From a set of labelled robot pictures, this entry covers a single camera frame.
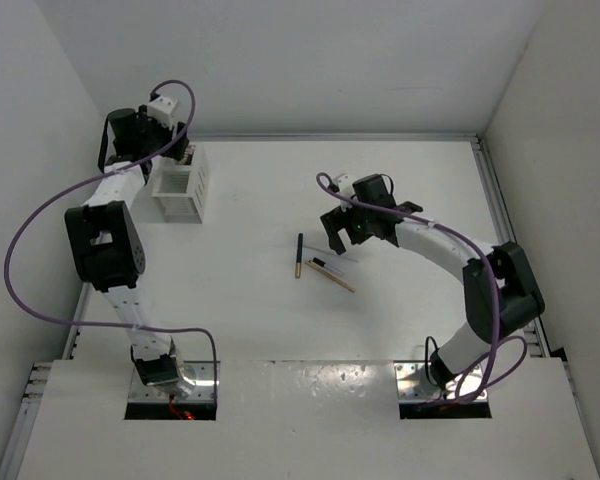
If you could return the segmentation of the dark green gold mascara tube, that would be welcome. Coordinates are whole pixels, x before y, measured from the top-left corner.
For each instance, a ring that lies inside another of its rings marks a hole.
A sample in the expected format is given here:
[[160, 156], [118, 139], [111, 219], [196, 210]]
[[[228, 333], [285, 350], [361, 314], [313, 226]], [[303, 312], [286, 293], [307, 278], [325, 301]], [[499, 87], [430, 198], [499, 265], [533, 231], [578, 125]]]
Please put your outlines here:
[[302, 272], [302, 258], [303, 258], [303, 243], [304, 243], [304, 235], [303, 233], [298, 233], [297, 242], [296, 242], [296, 256], [295, 256], [295, 267], [294, 267], [294, 278], [300, 279]]

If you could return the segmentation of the thin clear silver stick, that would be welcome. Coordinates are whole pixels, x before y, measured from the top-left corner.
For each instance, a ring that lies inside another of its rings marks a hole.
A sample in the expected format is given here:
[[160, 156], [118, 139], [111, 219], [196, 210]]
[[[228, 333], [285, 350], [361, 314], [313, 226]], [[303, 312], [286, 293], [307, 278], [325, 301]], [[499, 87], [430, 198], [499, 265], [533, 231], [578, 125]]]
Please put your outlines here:
[[303, 248], [305, 250], [309, 250], [309, 251], [314, 252], [314, 253], [319, 253], [319, 254], [322, 254], [322, 255], [326, 255], [326, 256], [328, 256], [330, 258], [334, 258], [334, 259], [339, 260], [339, 261], [348, 261], [348, 262], [352, 262], [352, 263], [359, 263], [359, 260], [356, 260], [354, 258], [350, 258], [349, 256], [338, 255], [338, 254], [336, 254], [336, 253], [334, 253], [332, 251], [327, 251], [325, 249], [320, 249], [320, 248], [317, 248], [317, 247], [314, 247], [314, 246], [305, 245]]

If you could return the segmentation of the pink makeup stick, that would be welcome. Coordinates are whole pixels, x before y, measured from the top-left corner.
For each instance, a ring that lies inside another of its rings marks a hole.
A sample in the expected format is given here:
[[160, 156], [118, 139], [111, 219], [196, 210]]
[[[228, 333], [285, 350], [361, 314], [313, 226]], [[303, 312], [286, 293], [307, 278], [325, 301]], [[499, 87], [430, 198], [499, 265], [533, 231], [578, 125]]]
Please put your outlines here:
[[193, 143], [189, 143], [185, 148], [184, 153], [179, 160], [180, 165], [190, 165], [192, 163], [193, 155], [195, 153], [195, 145]]

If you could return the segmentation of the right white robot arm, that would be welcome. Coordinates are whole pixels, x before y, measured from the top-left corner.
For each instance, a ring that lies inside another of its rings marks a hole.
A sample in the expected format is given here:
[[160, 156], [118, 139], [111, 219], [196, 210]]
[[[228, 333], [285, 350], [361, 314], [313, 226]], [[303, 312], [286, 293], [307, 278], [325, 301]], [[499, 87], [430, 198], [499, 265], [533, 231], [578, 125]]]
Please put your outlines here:
[[513, 241], [479, 242], [423, 217], [421, 206], [396, 201], [394, 182], [383, 174], [354, 180], [320, 172], [316, 181], [339, 202], [320, 218], [336, 254], [346, 251], [343, 235], [352, 245], [376, 238], [431, 261], [460, 282], [465, 321], [426, 355], [425, 385], [441, 390], [479, 363], [486, 365], [483, 384], [490, 385], [498, 348], [545, 310], [524, 249]]

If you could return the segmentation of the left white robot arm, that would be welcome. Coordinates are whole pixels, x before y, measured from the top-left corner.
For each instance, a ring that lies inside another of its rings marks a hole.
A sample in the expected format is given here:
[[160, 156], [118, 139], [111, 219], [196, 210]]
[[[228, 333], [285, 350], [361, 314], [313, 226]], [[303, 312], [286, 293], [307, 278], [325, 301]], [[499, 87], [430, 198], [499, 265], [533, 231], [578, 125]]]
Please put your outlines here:
[[172, 336], [160, 331], [143, 306], [139, 280], [147, 260], [130, 214], [150, 179], [152, 156], [185, 128], [175, 121], [175, 109], [174, 100], [159, 96], [138, 109], [110, 112], [98, 157], [106, 177], [82, 206], [66, 211], [64, 220], [80, 279], [104, 295], [128, 328], [131, 359], [142, 384], [183, 396], [194, 389], [195, 375]]

